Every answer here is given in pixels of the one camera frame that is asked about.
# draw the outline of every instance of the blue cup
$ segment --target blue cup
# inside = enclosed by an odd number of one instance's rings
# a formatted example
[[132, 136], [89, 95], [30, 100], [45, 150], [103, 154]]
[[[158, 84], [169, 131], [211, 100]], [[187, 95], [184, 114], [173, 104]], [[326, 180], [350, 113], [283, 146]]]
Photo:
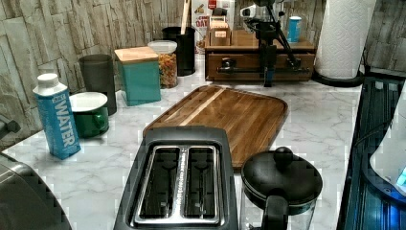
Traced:
[[289, 25], [287, 31], [288, 42], [298, 42], [301, 35], [301, 22], [302, 19], [299, 16], [289, 17]]

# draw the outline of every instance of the wood plank wall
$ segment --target wood plank wall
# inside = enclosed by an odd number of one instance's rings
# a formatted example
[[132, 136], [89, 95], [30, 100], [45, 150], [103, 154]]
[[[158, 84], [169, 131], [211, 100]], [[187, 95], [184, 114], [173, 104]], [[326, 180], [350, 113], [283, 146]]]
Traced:
[[[326, 1], [284, 3], [283, 23], [300, 15], [303, 35], [317, 47]], [[242, 29], [239, 10], [252, 4], [236, 0], [235, 28]], [[32, 92], [39, 74], [57, 73], [80, 92], [79, 58], [144, 46], [163, 28], [179, 26], [182, 11], [180, 0], [0, 0], [0, 114], [22, 126], [0, 150], [42, 129]], [[403, 0], [377, 0], [367, 41], [372, 66], [406, 71], [405, 13]]]
[[0, 0], [0, 114], [22, 126], [0, 150], [42, 129], [33, 89], [57, 73], [72, 93], [83, 90], [78, 59], [144, 46], [180, 23], [179, 0]]
[[366, 48], [370, 66], [406, 72], [405, 0], [376, 0]]

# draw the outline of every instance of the wooden cutting board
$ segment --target wooden cutting board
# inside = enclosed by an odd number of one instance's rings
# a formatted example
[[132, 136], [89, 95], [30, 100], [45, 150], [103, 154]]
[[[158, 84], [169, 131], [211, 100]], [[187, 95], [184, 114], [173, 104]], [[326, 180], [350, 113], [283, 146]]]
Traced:
[[286, 102], [260, 94], [214, 85], [201, 86], [149, 126], [205, 126], [226, 130], [233, 167], [255, 153], [268, 150], [287, 116]]

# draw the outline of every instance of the black toaster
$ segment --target black toaster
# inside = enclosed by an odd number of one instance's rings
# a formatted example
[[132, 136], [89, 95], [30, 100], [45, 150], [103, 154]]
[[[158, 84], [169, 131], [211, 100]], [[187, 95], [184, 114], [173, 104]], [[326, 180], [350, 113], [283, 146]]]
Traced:
[[72, 229], [41, 177], [30, 166], [1, 152], [0, 229]]
[[237, 229], [231, 154], [223, 129], [146, 133], [127, 179], [115, 230]]

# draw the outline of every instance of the green mug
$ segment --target green mug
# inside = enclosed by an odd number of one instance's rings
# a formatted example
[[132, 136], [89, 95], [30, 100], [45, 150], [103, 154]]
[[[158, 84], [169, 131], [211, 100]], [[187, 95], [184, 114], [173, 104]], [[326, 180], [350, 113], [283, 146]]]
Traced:
[[80, 138], [95, 137], [108, 130], [107, 97], [103, 93], [78, 93], [69, 99]]

